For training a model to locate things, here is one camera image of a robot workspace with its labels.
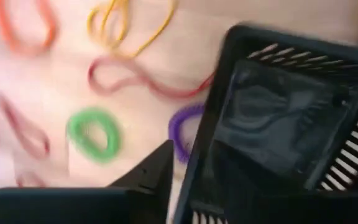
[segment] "wooden table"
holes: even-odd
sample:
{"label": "wooden table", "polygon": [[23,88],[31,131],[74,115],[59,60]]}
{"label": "wooden table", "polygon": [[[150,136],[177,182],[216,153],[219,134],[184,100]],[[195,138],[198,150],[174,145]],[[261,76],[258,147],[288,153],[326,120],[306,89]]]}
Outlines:
{"label": "wooden table", "polygon": [[[22,38],[42,40],[44,26],[33,1],[10,2],[12,20]],[[98,96],[90,90],[86,76],[90,63],[107,51],[91,41],[85,22],[99,1],[50,3],[60,28],[50,52],[39,57],[13,54],[0,35],[0,92],[46,131],[52,143],[51,157],[37,162],[23,153],[1,113],[0,151],[13,155],[17,172],[36,172],[48,186],[102,187],[133,168],[167,138],[168,120],[177,109],[203,101],[208,93],[190,100],[169,100],[156,97],[144,86],[134,86],[111,96]],[[144,41],[160,25],[168,5],[168,0],[132,1],[131,29],[122,48],[131,51]],[[358,43],[358,1],[354,0],[181,0],[167,29],[136,62],[167,85],[194,87],[213,71],[225,32],[240,21]],[[98,73],[105,83],[131,75],[114,67]],[[69,117],[90,106],[108,110],[122,132],[119,154],[104,166],[89,162],[66,138]],[[177,172],[184,173],[184,167]],[[173,195],[178,194],[180,182],[174,181]]]}

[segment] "plastic basket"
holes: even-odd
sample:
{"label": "plastic basket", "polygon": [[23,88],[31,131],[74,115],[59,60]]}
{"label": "plastic basket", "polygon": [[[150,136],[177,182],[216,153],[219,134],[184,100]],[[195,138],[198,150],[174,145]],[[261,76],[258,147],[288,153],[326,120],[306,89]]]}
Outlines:
{"label": "plastic basket", "polygon": [[[213,147],[220,144],[216,139],[216,130],[221,125],[222,116],[238,81],[236,64],[240,60],[248,63],[251,69],[259,67],[278,73],[300,74],[332,85],[345,86],[350,92],[358,92],[358,48],[244,24],[231,28],[223,43],[174,223],[226,221],[221,205],[223,199],[217,193],[210,157]],[[341,97],[333,98],[334,104],[341,104],[341,101]],[[353,106],[346,124],[333,130],[335,143],[331,144],[326,157],[313,165],[312,174],[307,178],[294,181],[294,188],[288,191],[358,190],[358,98]]]}

